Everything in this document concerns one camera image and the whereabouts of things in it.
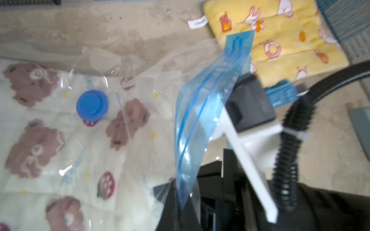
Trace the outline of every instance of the vacuum storage bag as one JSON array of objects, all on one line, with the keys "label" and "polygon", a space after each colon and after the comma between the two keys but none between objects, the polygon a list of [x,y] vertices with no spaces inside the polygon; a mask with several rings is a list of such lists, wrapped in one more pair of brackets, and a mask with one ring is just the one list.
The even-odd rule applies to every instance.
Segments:
[{"label": "vacuum storage bag", "polygon": [[180,212],[238,77],[249,72],[254,31],[227,36],[222,54],[180,91],[175,115],[176,188]]},{"label": "vacuum storage bag", "polygon": [[[188,150],[194,135],[200,138],[198,127],[190,135],[189,124],[201,111],[198,125],[208,123],[210,113],[216,123],[226,91],[248,62],[246,44],[253,35],[246,35],[233,38],[224,52],[208,40],[172,51],[152,67],[137,56],[100,48],[0,44],[0,229],[155,230],[169,185],[178,177],[179,92],[182,100],[184,93],[193,97],[199,81],[207,79],[179,139],[190,138]],[[93,121],[81,118],[76,106],[90,90],[108,102],[105,114]],[[205,128],[204,137],[212,133]],[[181,172],[190,174],[186,161]],[[193,190],[194,180],[187,183]]]}]

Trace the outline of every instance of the white label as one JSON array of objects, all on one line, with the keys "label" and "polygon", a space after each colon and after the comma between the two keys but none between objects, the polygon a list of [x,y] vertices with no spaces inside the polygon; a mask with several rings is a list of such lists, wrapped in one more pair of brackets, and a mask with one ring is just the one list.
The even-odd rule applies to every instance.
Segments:
[{"label": "white label", "polygon": [[189,27],[192,30],[201,28],[205,26],[207,23],[208,23],[208,20],[205,15],[201,17],[200,19],[188,20]]}]

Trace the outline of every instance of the bunny print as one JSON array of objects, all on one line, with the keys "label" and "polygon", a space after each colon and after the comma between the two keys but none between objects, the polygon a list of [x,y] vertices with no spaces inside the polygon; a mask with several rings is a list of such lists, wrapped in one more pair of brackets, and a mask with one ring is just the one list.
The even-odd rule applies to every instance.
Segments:
[{"label": "bunny print", "polygon": [[319,36],[320,38],[324,39],[327,43],[337,44],[337,46],[341,49],[338,40],[335,38],[328,37],[322,29],[319,29]]},{"label": "bunny print", "polygon": [[126,85],[126,83],[128,82],[128,81],[130,81],[130,80],[132,80],[133,79],[133,77],[123,77],[122,79],[121,79],[121,85],[123,86],[123,90],[125,90],[125,91],[128,91],[128,90],[130,90],[131,88],[133,88],[135,85],[132,85],[132,86],[125,86]]},{"label": "bunny print", "polygon": [[279,9],[276,14],[284,14],[286,17],[291,18],[293,17],[292,9],[293,7],[290,0],[279,0]]},{"label": "bunny print", "polygon": [[250,69],[249,69],[249,72],[251,74],[255,74],[257,72],[257,67],[256,65],[254,65],[253,63],[250,64]]},{"label": "bunny print", "polygon": [[307,77],[307,67],[303,68],[302,70],[300,70],[299,67],[297,69],[298,69],[298,74],[297,74],[296,80]]},{"label": "bunny print", "polygon": [[244,22],[250,25],[252,30],[256,30],[256,32],[259,32],[260,30],[263,30],[265,28],[263,20],[258,20],[259,16],[261,16],[261,9],[258,8],[256,12],[256,8],[252,6],[248,17],[246,17],[244,20]]}]

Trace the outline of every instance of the black vacuum attachment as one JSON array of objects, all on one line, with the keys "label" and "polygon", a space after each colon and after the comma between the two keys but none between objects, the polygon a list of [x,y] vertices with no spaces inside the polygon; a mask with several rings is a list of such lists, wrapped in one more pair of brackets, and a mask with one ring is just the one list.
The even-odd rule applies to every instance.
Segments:
[{"label": "black vacuum attachment", "polygon": [[[343,69],[313,85],[290,107],[283,126],[296,131],[306,131],[312,118],[315,104],[333,91],[354,81],[370,77],[370,61]],[[298,202],[297,153],[302,141],[282,132],[281,146],[275,161],[271,184],[272,196],[281,211],[292,211]]]}]

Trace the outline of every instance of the yellow plush pillow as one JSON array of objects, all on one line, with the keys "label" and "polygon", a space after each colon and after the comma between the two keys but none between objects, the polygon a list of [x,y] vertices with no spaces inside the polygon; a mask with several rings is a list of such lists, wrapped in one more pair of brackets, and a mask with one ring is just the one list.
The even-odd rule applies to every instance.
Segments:
[{"label": "yellow plush pillow", "polygon": [[347,58],[321,28],[314,0],[211,0],[204,4],[219,42],[255,30],[251,72],[263,86],[342,68]]}]

